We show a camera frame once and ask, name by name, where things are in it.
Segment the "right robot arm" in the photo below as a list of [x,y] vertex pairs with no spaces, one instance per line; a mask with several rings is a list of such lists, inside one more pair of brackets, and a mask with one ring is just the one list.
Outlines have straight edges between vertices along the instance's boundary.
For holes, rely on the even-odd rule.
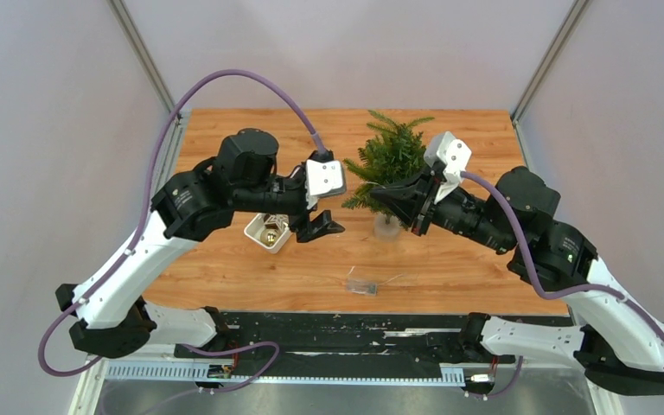
[[623,396],[664,396],[664,322],[651,316],[611,275],[596,247],[555,220],[559,193],[525,167],[488,184],[487,199],[462,188],[442,200],[440,168],[375,186],[372,198],[422,236],[441,227],[498,254],[539,297],[559,299],[582,322],[569,327],[514,322],[486,313],[467,316],[458,342],[471,361],[513,355],[571,367]]

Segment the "clear battery box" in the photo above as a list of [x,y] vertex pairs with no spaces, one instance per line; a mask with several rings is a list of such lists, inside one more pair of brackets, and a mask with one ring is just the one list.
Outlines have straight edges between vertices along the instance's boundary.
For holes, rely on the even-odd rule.
[[358,279],[358,278],[348,278],[345,286],[346,291],[365,295],[365,296],[376,296],[378,292],[378,284],[374,281]]

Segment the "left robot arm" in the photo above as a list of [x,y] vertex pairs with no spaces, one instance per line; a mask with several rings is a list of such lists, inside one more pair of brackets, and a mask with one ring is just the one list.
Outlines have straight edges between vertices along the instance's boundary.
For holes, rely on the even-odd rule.
[[212,232],[229,227],[238,212],[281,214],[297,241],[341,233],[320,199],[346,189],[342,164],[314,151],[288,176],[276,171],[279,144],[248,128],[225,137],[215,156],[173,175],[150,200],[148,220],[115,256],[121,266],[108,279],[94,274],[57,291],[63,310],[76,317],[73,346],[103,358],[125,357],[147,345],[187,345],[210,358],[229,348],[230,335],[214,307],[182,310],[146,301],[144,291],[172,263]]

